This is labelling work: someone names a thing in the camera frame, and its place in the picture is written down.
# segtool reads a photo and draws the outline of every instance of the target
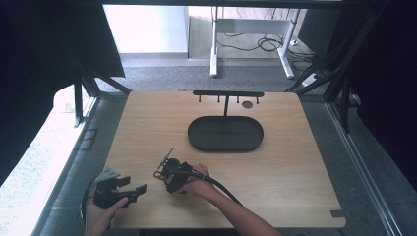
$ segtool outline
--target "wall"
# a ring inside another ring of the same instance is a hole
[[[104,5],[119,53],[188,51],[188,7]]]

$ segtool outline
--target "black device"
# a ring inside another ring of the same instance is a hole
[[[173,150],[174,148],[172,147],[169,153],[160,162],[157,170],[153,173],[155,178],[160,179],[165,183],[166,191],[172,194],[185,185],[188,182],[189,177],[195,177],[212,183],[229,196],[235,203],[242,205],[223,185],[213,178],[193,169],[193,166],[185,161],[181,163],[176,158],[169,158],[169,155]]]
[[[97,177],[96,188],[94,192],[94,203],[100,208],[110,208],[119,200],[127,197],[129,201],[123,206],[127,208],[130,203],[135,203],[138,200],[138,196],[147,192],[147,185],[144,184],[137,187],[132,191],[119,192],[119,188],[130,184],[131,177],[127,176],[121,179],[116,178],[118,173],[112,169],[106,169],[103,171],[105,177]]]
[[[252,117],[229,116],[227,115],[230,96],[236,96],[237,103],[239,97],[255,97],[257,104],[259,97],[265,94],[259,91],[218,91],[218,90],[195,90],[193,95],[225,97],[223,115],[202,116],[195,119],[188,128],[188,138],[190,144],[202,151],[251,151],[258,148],[264,138],[262,125]],[[251,109],[254,104],[243,101],[242,106]]]
[[[138,196],[147,192],[147,185],[137,187],[135,190],[119,192],[120,187],[130,184],[131,177],[127,176],[118,179],[120,174],[111,168],[104,169],[96,178],[89,182],[80,205],[81,216],[86,222],[86,203],[88,198],[93,198],[93,202],[100,208],[108,209],[119,200],[127,197],[129,200],[123,206],[127,208],[130,203],[135,203]],[[93,196],[89,196],[89,189],[95,184]]]

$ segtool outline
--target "black curtain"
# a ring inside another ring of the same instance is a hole
[[[417,4],[390,0],[350,67],[358,115],[417,190]]]
[[[101,5],[0,3],[0,184],[53,107],[55,93],[81,71],[124,77]]]

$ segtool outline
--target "white table leg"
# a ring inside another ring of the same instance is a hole
[[[288,59],[286,58],[286,52],[288,50],[289,42],[291,41],[292,33],[294,32],[295,26],[297,25],[297,19],[299,14],[300,9],[295,9],[295,12],[291,18],[291,23],[289,25],[287,34],[285,35],[284,45],[281,48],[277,49],[282,66],[284,67],[285,75],[288,79],[293,79],[294,73],[292,72],[291,66],[288,63]]]
[[[212,46],[209,61],[209,74],[211,77],[217,76],[217,20],[218,7],[215,7],[214,19],[212,22]]]

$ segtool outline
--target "black oval tray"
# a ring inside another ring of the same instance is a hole
[[[250,151],[260,146],[264,129],[247,116],[203,116],[190,124],[188,138],[202,151]]]

